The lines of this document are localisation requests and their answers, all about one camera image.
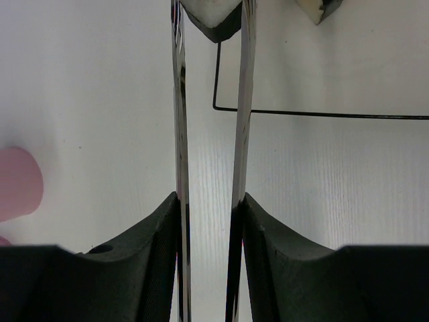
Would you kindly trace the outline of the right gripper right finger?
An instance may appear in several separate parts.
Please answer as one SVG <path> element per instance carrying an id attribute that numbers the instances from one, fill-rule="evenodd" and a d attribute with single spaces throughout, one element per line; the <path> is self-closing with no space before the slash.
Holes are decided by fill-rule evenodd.
<path id="1" fill-rule="evenodd" d="M 254 321 L 427 321 L 428 247 L 324 247 L 247 195 L 244 252 Z"/>

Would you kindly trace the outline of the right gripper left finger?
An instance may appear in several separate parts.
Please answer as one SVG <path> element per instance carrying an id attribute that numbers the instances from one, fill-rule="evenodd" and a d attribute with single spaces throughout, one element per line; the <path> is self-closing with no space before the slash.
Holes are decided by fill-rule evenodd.
<path id="1" fill-rule="evenodd" d="M 1 248 L 2 321 L 168 321 L 180 205 L 149 216 L 89 252 Z"/>

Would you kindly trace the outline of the metal tongs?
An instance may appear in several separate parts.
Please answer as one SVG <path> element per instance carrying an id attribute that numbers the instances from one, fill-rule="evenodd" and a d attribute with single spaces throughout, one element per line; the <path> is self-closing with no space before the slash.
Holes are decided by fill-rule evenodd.
<path id="1" fill-rule="evenodd" d="M 179 321 L 224 321 L 231 221 L 233 118 L 209 102 L 214 45 L 185 26 L 180 1 L 170 6 L 174 79 L 176 192 L 179 206 Z"/>

